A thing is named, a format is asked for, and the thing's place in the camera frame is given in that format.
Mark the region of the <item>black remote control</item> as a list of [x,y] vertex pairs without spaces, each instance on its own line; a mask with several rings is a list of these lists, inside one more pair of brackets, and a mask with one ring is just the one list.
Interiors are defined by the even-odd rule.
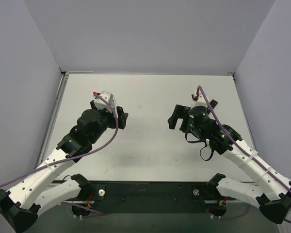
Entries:
[[217,106],[218,102],[216,100],[211,100],[210,101],[210,106],[212,109],[214,109]]

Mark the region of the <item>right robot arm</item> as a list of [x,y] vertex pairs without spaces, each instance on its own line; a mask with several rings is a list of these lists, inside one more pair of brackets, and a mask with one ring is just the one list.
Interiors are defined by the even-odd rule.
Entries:
[[219,125],[209,118],[205,106],[176,105],[168,119],[168,127],[175,129],[182,119],[180,130],[196,137],[211,150],[209,160],[216,152],[233,162],[254,182],[237,182],[223,174],[216,174],[207,185],[221,196],[231,197],[255,206],[271,222],[282,224],[291,211],[291,180],[282,176],[251,149],[239,133],[228,125]]

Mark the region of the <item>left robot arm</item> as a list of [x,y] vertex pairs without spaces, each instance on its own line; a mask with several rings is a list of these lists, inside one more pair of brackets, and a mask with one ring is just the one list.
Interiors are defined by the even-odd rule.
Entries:
[[120,106],[112,109],[94,106],[85,110],[76,126],[34,172],[20,178],[20,183],[10,189],[0,189],[0,214],[15,232],[25,232],[42,213],[62,201],[89,196],[89,182],[82,175],[74,175],[52,189],[46,187],[90,152],[108,128],[124,129],[128,116]]

